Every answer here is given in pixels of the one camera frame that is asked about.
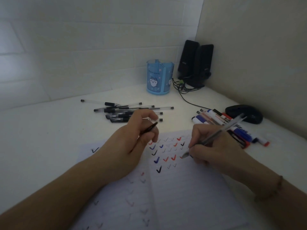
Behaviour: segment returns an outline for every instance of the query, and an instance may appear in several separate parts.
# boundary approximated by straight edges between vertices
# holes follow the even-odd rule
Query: blue pen holder
[[[163,60],[147,61],[147,91],[155,95],[167,94],[173,77],[174,63]]]

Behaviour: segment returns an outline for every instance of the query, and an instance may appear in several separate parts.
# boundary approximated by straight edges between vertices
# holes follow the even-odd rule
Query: cable
[[[186,93],[189,93],[189,92],[192,92],[192,91],[197,91],[197,90],[200,90],[200,88],[187,88],[185,86],[186,82],[183,82],[181,83],[181,81],[174,81],[174,78],[172,78],[172,82],[173,82],[173,86],[174,88],[178,91],[178,93],[180,94],[180,96],[182,97],[182,99],[184,101],[186,101],[188,104],[191,104],[193,106],[198,106],[198,107],[201,107],[201,108],[204,108],[204,109],[210,109],[210,108],[207,108],[207,107],[203,107],[203,106],[199,106],[199,105],[196,105],[196,104],[193,104],[193,103],[190,103],[188,102],[187,100],[185,100],[182,96],[182,94],[186,94]]]

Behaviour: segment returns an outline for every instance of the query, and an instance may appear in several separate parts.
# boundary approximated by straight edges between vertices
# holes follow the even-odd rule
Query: blue check mark
[[[160,157],[158,157],[158,159],[156,161],[154,161],[156,164],[159,162]]]

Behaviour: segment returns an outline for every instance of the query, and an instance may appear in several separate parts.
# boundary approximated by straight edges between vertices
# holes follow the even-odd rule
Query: person's right hand
[[[241,149],[227,132],[223,132],[208,147],[197,144],[220,128],[221,126],[216,125],[195,124],[189,144],[190,155],[194,157],[196,163],[209,162],[221,173],[242,182],[242,175],[249,173],[259,162]]]

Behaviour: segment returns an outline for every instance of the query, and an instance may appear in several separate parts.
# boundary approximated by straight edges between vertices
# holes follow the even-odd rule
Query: person
[[[158,119],[152,110],[137,110],[91,157],[0,216],[0,229],[67,229],[87,200],[110,182],[128,175],[138,164],[147,143],[157,142],[159,131],[141,134]],[[219,126],[196,124],[189,144],[196,163],[208,163],[253,191],[261,205],[282,229],[307,229],[307,195],[249,156],[223,133],[205,147],[200,139]]]

